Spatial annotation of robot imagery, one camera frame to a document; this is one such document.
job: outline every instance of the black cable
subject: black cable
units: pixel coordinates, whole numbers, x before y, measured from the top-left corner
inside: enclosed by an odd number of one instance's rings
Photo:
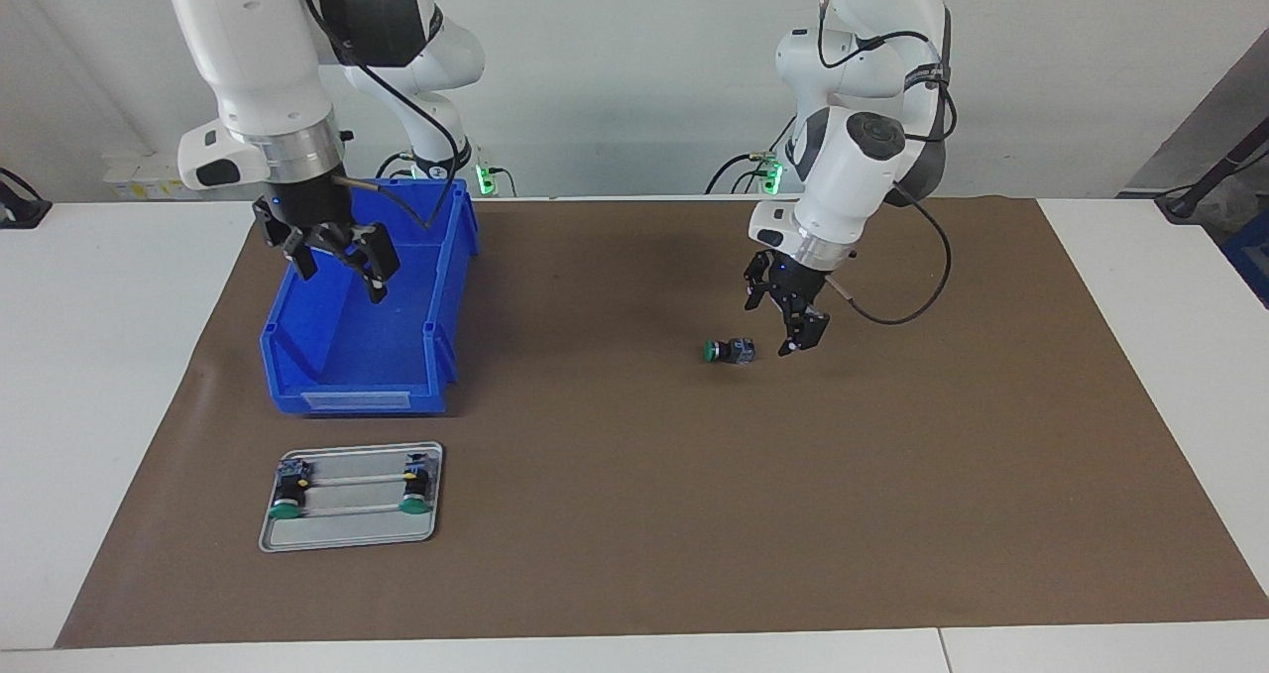
[[[10,180],[13,180],[13,184],[15,184],[15,185],[20,187],[22,189],[27,190],[28,193],[30,193],[30,197],[34,197],[36,201],[44,202],[44,198],[39,197],[39,193],[36,192],[36,188],[30,187],[30,183],[28,183],[27,180],[22,179],[13,170],[9,170],[8,168],[0,168],[0,175],[4,175],[6,178],[9,178]]]
[[[379,165],[379,169],[374,171],[374,179],[376,179],[376,180],[378,180],[378,179],[382,179],[382,178],[383,178],[383,173],[387,173],[387,171],[388,171],[388,168],[390,168],[390,166],[392,166],[392,164],[393,164],[393,163],[396,163],[397,160],[406,160],[406,156],[405,156],[405,155],[402,155],[402,154],[400,154],[400,152],[395,152],[395,154],[392,154],[392,156],[391,156],[391,157],[388,157],[388,159],[386,159],[386,160],[383,161],[383,164],[382,164],[382,165]]]
[[[392,202],[395,202],[396,206],[400,207],[406,215],[409,215],[410,218],[414,220],[420,227],[423,227],[424,231],[431,229],[431,223],[424,222],[423,217],[420,217],[419,213],[414,211],[414,207],[410,207],[410,203],[406,202],[400,194],[397,194],[390,188],[386,188],[385,185],[377,185],[374,190],[382,194],[383,197],[391,199]]]
[[[1265,157],[1269,157],[1269,150],[1265,150],[1264,152],[1261,152],[1254,160],[1249,160],[1249,161],[1244,163],[1242,165],[1239,165],[1239,169],[1235,170],[1235,171],[1232,171],[1232,173],[1230,173],[1228,175],[1226,175],[1225,179],[1230,179],[1233,175],[1237,175],[1239,173],[1241,173],[1244,170],[1249,170],[1249,169],[1254,168],[1256,163],[1260,163]],[[1175,188],[1167,189],[1165,192],[1157,193],[1155,196],[1155,199],[1159,199],[1160,197],[1167,197],[1169,194],[1174,194],[1174,193],[1178,193],[1178,192],[1181,192],[1181,190],[1192,189],[1193,187],[1197,187],[1197,185],[1198,185],[1198,183],[1190,183],[1188,185],[1175,187]]]
[[[919,319],[923,314],[929,311],[931,306],[934,306],[934,302],[937,302],[940,296],[943,296],[943,290],[947,288],[948,279],[952,277],[952,240],[948,239],[947,231],[943,231],[943,225],[939,225],[939,221],[934,218],[934,215],[930,215],[930,212],[920,202],[912,199],[912,196],[907,194],[906,190],[900,189],[898,193],[902,194],[904,198],[907,199],[907,203],[911,203],[911,207],[915,207],[916,212],[920,212],[921,216],[925,217],[925,221],[934,227],[934,231],[939,234],[939,240],[943,241],[943,277],[939,278],[939,286],[934,287],[934,293],[930,295],[930,298],[926,300],[920,309],[907,316],[904,316],[902,319],[881,319],[878,316],[873,316],[859,306],[855,297],[848,296],[844,292],[841,293],[841,296],[845,297],[846,303],[849,303],[850,307],[854,309],[860,316],[868,319],[873,324],[881,324],[882,326],[902,326],[904,324],[910,324]]]
[[[357,55],[353,52],[353,42],[348,39],[341,39],[335,34],[335,32],[326,23],[326,19],[321,15],[321,11],[317,10],[317,4],[313,0],[305,0],[305,4],[308,5],[308,14],[313,18],[313,22],[317,23],[317,28],[321,28],[321,32],[326,34],[326,38],[329,38],[331,44],[336,47],[336,50],[341,53],[343,58],[352,61],[354,66],[360,69],[360,71],[365,74],[377,85],[379,85],[379,88],[388,91],[391,95],[393,95],[393,98],[396,98],[397,100],[404,103],[407,108],[410,108],[410,110],[418,113],[419,117],[431,123],[431,127],[437,128],[437,131],[439,131],[440,135],[444,136],[445,142],[449,143],[449,150],[453,154],[449,157],[449,170],[448,175],[445,177],[445,185],[440,189],[440,198],[437,199],[437,206],[431,208],[431,216],[429,216],[428,221],[423,223],[425,230],[430,230],[431,222],[437,221],[437,216],[440,215],[440,208],[445,204],[445,199],[449,197],[449,190],[454,185],[454,173],[458,171],[458,154],[459,154],[458,141],[454,140],[453,133],[450,133],[449,130],[440,123],[440,121],[433,118],[431,114],[428,113],[425,109],[420,108],[418,103],[406,98],[405,94],[393,88],[392,84],[383,80],[383,77],[376,74],[373,70],[371,70],[371,67],[368,67],[364,61],[358,58]]]
[[[722,168],[718,168],[718,171],[714,173],[714,177],[709,180],[709,187],[706,188],[706,194],[711,194],[712,193],[714,185],[718,184],[718,179],[722,178],[723,173],[726,173],[728,169],[731,169],[731,166],[733,166],[736,163],[744,163],[745,160],[753,160],[753,154],[751,152],[741,152],[740,155],[737,155],[737,156],[732,157],[731,160],[723,163]]]
[[[378,183],[371,183],[371,182],[367,182],[367,180],[358,180],[357,178],[346,178],[344,175],[335,175],[332,178],[332,182],[335,182],[336,185],[344,185],[344,187],[349,187],[349,188],[359,188],[359,189],[364,189],[364,190],[377,192],[377,193],[382,194],[383,197],[386,197],[386,198],[391,199],[392,202],[395,202],[396,206],[400,207],[402,212],[405,212],[406,215],[409,215],[411,220],[414,220],[415,222],[418,222],[419,226],[424,229],[424,231],[431,229],[431,226],[428,222],[424,222],[423,217],[420,217],[419,213],[414,211],[414,207],[410,207],[409,202],[406,202],[405,199],[402,199],[401,196],[396,193],[396,190],[388,188],[387,185],[381,185]]]
[[[905,138],[915,140],[917,142],[943,142],[947,138],[952,137],[952,133],[956,132],[956,127],[961,122],[961,116],[957,113],[956,109],[956,100],[952,100],[952,91],[950,89],[948,89],[948,83],[945,80],[940,79],[935,83],[939,84],[939,100],[942,100],[943,104],[947,107],[948,114],[952,117],[952,123],[947,128],[943,128],[942,135],[938,137],[934,136],[934,130],[930,128],[930,135],[928,136],[914,136],[904,133]]]
[[[511,174],[506,168],[490,168],[490,175],[506,175],[506,179],[511,182],[511,197],[520,197],[520,190],[515,189],[515,175]]]
[[[765,174],[766,174],[765,170],[754,170],[753,173],[745,173],[744,175],[736,178],[736,184],[731,185],[731,194],[736,194],[736,190],[740,189],[740,180],[749,178],[749,184],[754,184],[754,178],[761,178]],[[744,194],[749,194],[747,187],[745,188]]]
[[[820,65],[822,65],[825,69],[841,67],[844,66],[844,63],[846,63],[846,61],[850,61],[855,56],[865,53],[867,51],[881,48],[882,44],[896,38],[910,37],[933,44],[930,37],[923,34],[921,32],[911,32],[911,30],[891,32],[888,34],[881,34],[871,38],[855,37],[855,43],[859,44],[859,48],[855,48],[854,51],[851,51],[851,53],[846,53],[844,55],[844,57],[834,61],[832,63],[829,63],[829,60],[824,57],[824,20],[827,18],[827,15],[829,15],[829,0],[820,0],[820,32],[816,36],[816,47],[820,51]]]
[[[772,142],[772,146],[766,149],[766,152],[775,152],[775,146],[780,143],[780,140],[784,137],[784,133],[789,132],[789,128],[793,127],[793,121],[797,121],[797,113],[794,113],[793,117],[789,118],[789,122],[784,124],[784,130],[780,131],[780,135],[775,136],[775,140]],[[749,194],[749,190],[753,189],[753,187],[754,187],[754,178],[753,174],[750,174],[749,184],[745,185],[745,194]]]

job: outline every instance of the blue plastic bin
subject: blue plastic bin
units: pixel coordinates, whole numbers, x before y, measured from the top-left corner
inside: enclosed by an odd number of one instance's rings
[[[1261,212],[1221,245],[1242,281],[1269,307],[1269,212]]]
[[[379,180],[430,216],[443,180]],[[363,223],[382,222],[401,269],[388,295],[371,303],[360,277],[315,251],[317,274],[287,270],[260,335],[273,401],[305,415],[444,413],[445,386],[458,377],[453,339],[467,263],[478,251],[476,216],[463,180],[430,231],[388,198],[353,190]]]

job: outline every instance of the silver tray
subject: silver tray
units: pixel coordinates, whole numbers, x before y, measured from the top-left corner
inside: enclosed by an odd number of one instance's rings
[[[406,465],[416,455],[424,456],[430,477],[424,496],[430,512],[406,514],[397,505],[405,493]],[[440,443],[296,450],[279,465],[294,460],[312,466],[301,516],[273,518],[270,489],[260,528],[261,551],[421,542],[435,531],[444,462]]]

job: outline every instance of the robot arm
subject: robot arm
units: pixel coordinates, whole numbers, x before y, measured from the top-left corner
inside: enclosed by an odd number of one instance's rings
[[[317,66],[338,61],[358,76],[360,66],[382,67],[385,83],[412,95],[448,135],[379,84],[367,79],[358,88],[402,119],[426,174],[449,178],[470,154],[468,141],[457,109],[431,91],[475,83],[485,66],[480,43],[433,0],[321,0],[325,28],[339,46],[317,30],[305,0],[173,0],[173,6],[220,113],[181,138],[181,179],[194,189],[266,183],[269,194],[255,212],[270,246],[280,246],[305,279],[316,272],[311,250],[326,251],[362,276],[372,301],[382,301],[400,263],[385,226],[354,218],[345,136],[336,131]]]
[[[821,14],[827,4],[821,1]],[[765,296],[780,307],[787,331],[780,356],[820,343],[829,315],[815,298],[829,274],[854,255],[882,202],[915,203],[943,177],[950,37],[943,0],[831,5],[849,32],[820,37],[797,29],[777,51],[780,77],[798,105],[786,156],[806,192],[796,204],[759,203],[749,226],[765,249],[745,270],[745,307],[756,309]],[[848,60],[830,62],[825,52]],[[901,108],[892,116],[855,110],[846,107],[851,98],[891,99]]]

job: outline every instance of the brown mat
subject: brown mat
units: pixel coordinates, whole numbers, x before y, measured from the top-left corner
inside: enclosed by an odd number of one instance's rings
[[[749,204],[482,206],[462,381],[423,420],[277,413],[253,236],[58,645],[1269,617],[1037,206],[933,210],[933,311],[826,290],[824,344],[778,359]],[[942,259],[910,211],[864,248],[843,278],[884,314]],[[702,363],[741,334],[758,363]],[[418,439],[448,448],[431,542],[256,550],[282,453]]]

